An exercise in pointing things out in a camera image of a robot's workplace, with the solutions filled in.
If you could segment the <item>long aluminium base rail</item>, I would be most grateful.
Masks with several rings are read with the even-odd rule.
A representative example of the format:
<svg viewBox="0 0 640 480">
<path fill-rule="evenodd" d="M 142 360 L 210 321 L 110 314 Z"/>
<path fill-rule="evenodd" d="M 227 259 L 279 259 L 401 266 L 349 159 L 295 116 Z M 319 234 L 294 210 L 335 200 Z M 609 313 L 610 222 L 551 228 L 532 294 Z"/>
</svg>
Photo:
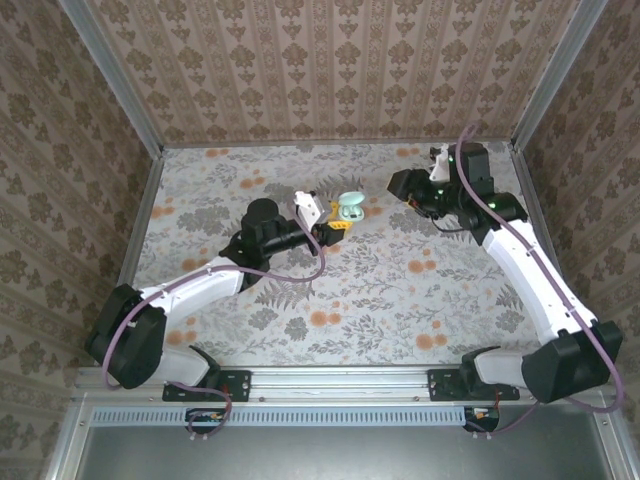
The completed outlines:
<svg viewBox="0 0 640 480">
<path fill-rule="evenodd" d="M 450 365 L 374 367 L 227 367 L 217 374 L 218 385 L 237 402 L 294 405 L 316 403 L 432 402 L 492 403 L 491 401 L 435 401 L 429 393 L 428 372 L 456 368 Z M 528 390 L 518 387 L 518 400 L 529 404 Z"/>
</svg>

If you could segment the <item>mint green earbud charging case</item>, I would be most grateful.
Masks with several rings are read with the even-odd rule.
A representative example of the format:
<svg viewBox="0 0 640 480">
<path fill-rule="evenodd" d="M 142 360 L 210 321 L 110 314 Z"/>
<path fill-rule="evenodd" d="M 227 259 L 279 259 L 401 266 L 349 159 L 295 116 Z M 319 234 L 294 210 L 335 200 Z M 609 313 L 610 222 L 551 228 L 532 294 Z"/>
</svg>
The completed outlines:
<svg viewBox="0 0 640 480">
<path fill-rule="evenodd" d="M 362 204 L 365 195 L 359 191 L 345 192 L 338 197 L 337 218 L 341 221 L 360 222 L 365 218 Z"/>
</svg>

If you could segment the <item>black connector box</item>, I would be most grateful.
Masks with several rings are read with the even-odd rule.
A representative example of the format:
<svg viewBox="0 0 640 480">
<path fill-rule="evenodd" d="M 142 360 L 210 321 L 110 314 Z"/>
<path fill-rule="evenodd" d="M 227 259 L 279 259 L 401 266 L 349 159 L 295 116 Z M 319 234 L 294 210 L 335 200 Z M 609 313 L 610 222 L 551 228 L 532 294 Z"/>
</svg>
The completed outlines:
<svg viewBox="0 0 640 480">
<path fill-rule="evenodd" d="M 491 433 L 498 428 L 500 413 L 497 407 L 465 407 L 463 428 L 471 433 Z"/>
<path fill-rule="evenodd" d="M 192 437 L 210 437 L 227 421 L 225 408 L 193 408 L 185 412 L 186 430 Z"/>
</svg>

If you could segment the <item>aluminium corner post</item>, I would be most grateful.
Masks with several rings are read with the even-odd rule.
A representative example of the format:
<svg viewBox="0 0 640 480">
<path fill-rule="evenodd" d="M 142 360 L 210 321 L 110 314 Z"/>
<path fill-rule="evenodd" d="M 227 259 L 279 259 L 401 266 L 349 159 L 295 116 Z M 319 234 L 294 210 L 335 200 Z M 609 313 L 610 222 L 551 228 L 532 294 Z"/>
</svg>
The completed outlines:
<svg viewBox="0 0 640 480">
<path fill-rule="evenodd" d="M 151 159 L 159 160 L 162 156 L 163 141 L 126 74 L 124 61 L 117 58 L 115 50 L 98 24 L 96 15 L 91 11 L 86 0 L 59 0 L 59 2 Z"/>
<path fill-rule="evenodd" d="M 518 121 L 511 143 L 522 153 L 585 45 L 608 0 L 580 0 Z"/>
</svg>

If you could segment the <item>aluminium side rail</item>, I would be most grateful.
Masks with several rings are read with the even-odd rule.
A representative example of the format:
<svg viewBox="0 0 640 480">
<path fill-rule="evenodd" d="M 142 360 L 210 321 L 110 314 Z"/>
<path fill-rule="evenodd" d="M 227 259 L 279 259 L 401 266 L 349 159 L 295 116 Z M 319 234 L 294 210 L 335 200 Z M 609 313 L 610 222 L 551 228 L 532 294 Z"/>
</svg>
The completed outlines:
<svg viewBox="0 0 640 480">
<path fill-rule="evenodd" d="M 163 169 L 164 159 L 162 157 L 158 157 L 152 161 L 139 209 L 132 228 L 131 237 L 116 282 L 117 286 L 122 284 L 132 284 L 135 279 Z"/>
<path fill-rule="evenodd" d="M 524 155 L 516 152 L 513 146 L 509 146 L 509 151 L 532 224 L 527 230 L 519 230 L 541 257 L 540 261 L 525 262 L 515 287 L 521 293 L 525 306 L 532 308 L 531 316 L 538 338 L 546 344 L 557 338 L 561 331 L 571 334 L 583 328 L 589 329 L 594 315 L 571 291 L 562 276 Z"/>
</svg>

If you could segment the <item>grey metal panel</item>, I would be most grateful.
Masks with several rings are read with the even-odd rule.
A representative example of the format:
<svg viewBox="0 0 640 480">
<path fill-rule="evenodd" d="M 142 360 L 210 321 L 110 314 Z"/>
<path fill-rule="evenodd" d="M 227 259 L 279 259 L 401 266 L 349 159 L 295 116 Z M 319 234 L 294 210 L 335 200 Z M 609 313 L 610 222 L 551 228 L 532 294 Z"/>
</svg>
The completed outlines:
<svg viewBox="0 0 640 480">
<path fill-rule="evenodd" d="M 458 428 L 97 428 L 77 480 L 613 480 L 587 421 L 560 438 L 532 427 L 474 438 Z"/>
</svg>

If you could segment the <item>thin aluminium wall rail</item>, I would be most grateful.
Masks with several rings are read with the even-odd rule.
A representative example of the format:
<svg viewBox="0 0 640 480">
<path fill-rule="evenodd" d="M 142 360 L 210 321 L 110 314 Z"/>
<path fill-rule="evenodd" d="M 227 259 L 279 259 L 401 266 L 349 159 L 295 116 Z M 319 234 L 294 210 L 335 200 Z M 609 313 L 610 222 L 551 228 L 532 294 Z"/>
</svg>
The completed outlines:
<svg viewBox="0 0 640 480">
<path fill-rule="evenodd" d="M 169 149 L 198 149 L 198 148 L 254 148 L 254 147 L 316 147 L 330 145 L 359 145 L 359 144 L 452 144 L 455 138 L 392 138 L 392 139 L 319 139 L 319 140 L 270 140 L 251 142 L 204 142 L 204 143 L 166 143 L 162 146 L 163 151 Z"/>
</svg>

